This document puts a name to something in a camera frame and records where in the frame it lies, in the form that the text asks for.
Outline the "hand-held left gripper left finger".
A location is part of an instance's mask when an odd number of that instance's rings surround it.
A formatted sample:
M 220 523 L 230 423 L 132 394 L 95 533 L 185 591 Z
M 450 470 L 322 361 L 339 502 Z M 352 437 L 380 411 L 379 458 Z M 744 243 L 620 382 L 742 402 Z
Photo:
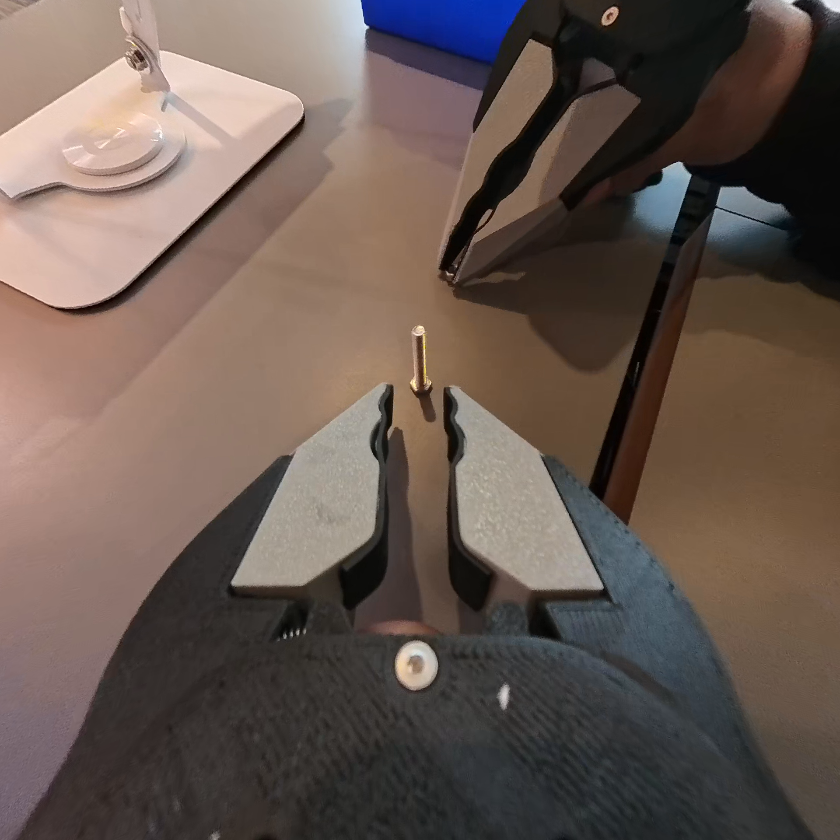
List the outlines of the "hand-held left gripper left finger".
M 233 594 L 353 611 L 379 587 L 393 396 L 393 385 L 377 385 L 297 447 L 248 539 Z

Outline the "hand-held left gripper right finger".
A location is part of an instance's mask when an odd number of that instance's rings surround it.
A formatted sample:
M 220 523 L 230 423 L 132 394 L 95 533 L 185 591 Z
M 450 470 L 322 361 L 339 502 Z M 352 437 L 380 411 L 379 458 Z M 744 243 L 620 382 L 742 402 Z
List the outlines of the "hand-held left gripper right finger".
M 444 390 L 448 574 L 473 611 L 602 598 L 544 456 L 457 386 Z

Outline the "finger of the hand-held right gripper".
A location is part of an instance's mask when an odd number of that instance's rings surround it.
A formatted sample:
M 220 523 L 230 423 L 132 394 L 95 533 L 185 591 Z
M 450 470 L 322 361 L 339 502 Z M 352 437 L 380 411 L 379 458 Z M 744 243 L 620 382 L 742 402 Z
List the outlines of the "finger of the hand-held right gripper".
M 529 234 L 515 245 L 512 254 L 489 272 L 458 272 L 455 284 L 484 281 L 515 259 L 527 247 L 534 245 L 552 228 L 559 226 L 577 206 L 579 198 L 567 196 L 574 192 L 573 181 L 583 174 L 601 148 L 612 138 L 639 105 L 639 98 L 622 87 L 615 71 L 594 58 L 578 60 L 578 93 L 566 109 L 558 127 L 561 128 L 560 147 L 551 160 L 551 167 L 540 192 L 550 199 L 549 214 Z
M 578 60 L 531 40 L 468 144 L 438 269 L 489 272 L 550 212 L 540 197 L 578 93 Z

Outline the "silver metal bolt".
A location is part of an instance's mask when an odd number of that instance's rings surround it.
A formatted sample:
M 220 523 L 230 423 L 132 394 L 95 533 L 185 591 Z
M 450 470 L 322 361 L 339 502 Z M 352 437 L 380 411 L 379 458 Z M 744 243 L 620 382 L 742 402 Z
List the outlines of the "silver metal bolt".
M 415 396 L 431 392 L 433 383 L 427 371 L 427 331 L 423 325 L 416 325 L 411 332 L 413 352 L 413 378 L 409 385 Z

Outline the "person's right forearm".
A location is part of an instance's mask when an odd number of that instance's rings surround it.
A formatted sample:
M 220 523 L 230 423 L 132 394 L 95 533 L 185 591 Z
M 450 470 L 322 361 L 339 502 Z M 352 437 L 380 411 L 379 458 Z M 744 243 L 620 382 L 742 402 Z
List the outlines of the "person's right forearm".
M 832 279 L 839 273 L 839 15 L 822 2 L 793 6 L 812 22 L 799 80 L 769 131 L 735 161 L 688 166 L 725 187 L 742 187 L 792 217 L 793 251 Z

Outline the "blue plastic bin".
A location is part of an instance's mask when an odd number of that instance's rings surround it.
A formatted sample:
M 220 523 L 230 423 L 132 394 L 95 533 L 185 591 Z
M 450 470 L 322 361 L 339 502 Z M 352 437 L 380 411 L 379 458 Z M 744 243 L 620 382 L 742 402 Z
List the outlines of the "blue plastic bin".
M 368 28 L 491 64 L 523 1 L 362 1 Z

